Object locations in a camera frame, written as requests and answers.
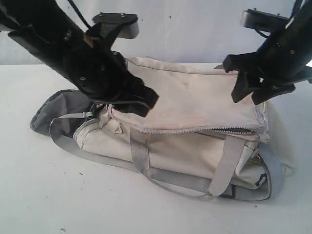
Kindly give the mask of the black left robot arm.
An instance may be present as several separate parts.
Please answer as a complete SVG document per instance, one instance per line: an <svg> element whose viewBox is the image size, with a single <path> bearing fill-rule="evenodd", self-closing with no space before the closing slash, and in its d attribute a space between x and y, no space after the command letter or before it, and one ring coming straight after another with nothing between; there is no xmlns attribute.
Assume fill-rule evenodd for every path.
<svg viewBox="0 0 312 234"><path fill-rule="evenodd" d="M100 13L83 31L54 0L0 3L0 28L10 39L92 101L145 117L158 94L128 70L121 53L111 49L117 38L138 35L137 21L135 14Z"/></svg>

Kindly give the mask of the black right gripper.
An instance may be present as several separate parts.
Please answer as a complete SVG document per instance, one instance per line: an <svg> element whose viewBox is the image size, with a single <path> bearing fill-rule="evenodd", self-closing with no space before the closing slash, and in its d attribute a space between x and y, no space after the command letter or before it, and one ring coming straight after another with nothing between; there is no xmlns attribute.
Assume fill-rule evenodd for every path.
<svg viewBox="0 0 312 234"><path fill-rule="evenodd" d="M255 105L292 93L295 83L312 80L312 6L304 4L252 53L227 55L225 72L238 71L231 93L234 102L249 94Z"/></svg>

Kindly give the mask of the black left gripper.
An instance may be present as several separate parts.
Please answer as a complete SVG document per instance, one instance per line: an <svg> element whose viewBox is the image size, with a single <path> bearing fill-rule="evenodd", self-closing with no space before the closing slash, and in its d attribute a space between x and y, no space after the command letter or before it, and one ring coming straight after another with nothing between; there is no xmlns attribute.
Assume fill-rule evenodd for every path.
<svg viewBox="0 0 312 234"><path fill-rule="evenodd" d="M146 117L159 95L132 75L121 54L99 38L58 37L49 40L53 68L93 100L112 102L115 110Z"/></svg>

